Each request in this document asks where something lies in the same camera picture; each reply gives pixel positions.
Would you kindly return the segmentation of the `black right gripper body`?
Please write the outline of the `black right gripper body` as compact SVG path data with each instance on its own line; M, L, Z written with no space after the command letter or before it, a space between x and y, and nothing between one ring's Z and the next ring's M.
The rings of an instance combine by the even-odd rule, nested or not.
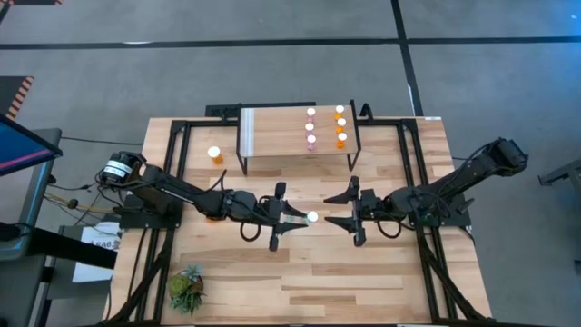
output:
M362 246L367 241L364 221L374 222L379 232L386 238L394 239L394 234L386 233L381 227L382 221L389 221L390 216L385 211L385 204L378 198L373 189L361 190L359 178L350 177L350 185L354 187L354 198L352 201L352 216L354 222L353 243L356 247Z

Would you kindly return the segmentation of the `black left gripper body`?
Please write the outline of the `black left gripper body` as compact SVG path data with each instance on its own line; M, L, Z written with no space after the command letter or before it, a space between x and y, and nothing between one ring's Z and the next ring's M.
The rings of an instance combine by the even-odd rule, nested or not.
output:
M276 184L274 195L264 195L260 199L257 199L253 193L245 191L224 191L225 215L241 224L240 236L248 243L259 238L262 227L270 227L269 250L277 251L285 192L286 183L283 182ZM245 224L257 226L257 232L252 237L245 235L243 231Z

